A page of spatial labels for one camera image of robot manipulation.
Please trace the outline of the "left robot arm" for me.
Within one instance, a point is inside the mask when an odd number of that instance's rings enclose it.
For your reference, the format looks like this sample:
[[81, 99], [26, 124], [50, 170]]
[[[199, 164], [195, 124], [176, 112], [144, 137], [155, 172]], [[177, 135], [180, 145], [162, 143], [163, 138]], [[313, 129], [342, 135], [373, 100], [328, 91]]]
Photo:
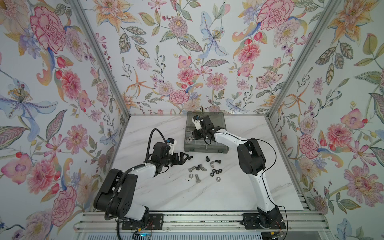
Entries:
[[156, 177], [163, 168], [183, 165], [193, 156], [186, 153], [149, 154], [140, 165], [126, 171], [112, 169], [98, 191], [93, 207], [105, 214], [105, 220], [120, 219], [147, 222], [149, 209], [134, 202], [137, 184]]

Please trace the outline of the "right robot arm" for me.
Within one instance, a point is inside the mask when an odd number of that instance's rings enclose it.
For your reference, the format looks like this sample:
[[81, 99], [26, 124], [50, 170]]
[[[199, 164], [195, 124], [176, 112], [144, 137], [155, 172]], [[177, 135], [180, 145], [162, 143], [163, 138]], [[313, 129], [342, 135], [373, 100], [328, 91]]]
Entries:
[[214, 126], [210, 117], [192, 118], [195, 125], [193, 135], [196, 140], [204, 139], [211, 142], [223, 144], [227, 147], [235, 147], [238, 153], [239, 166], [241, 170], [250, 177], [253, 188], [257, 195], [257, 210], [260, 224], [268, 228], [281, 216], [278, 205], [270, 195], [270, 189], [266, 180], [266, 157], [260, 147], [259, 140], [255, 138], [242, 139], [229, 133], [222, 127]]

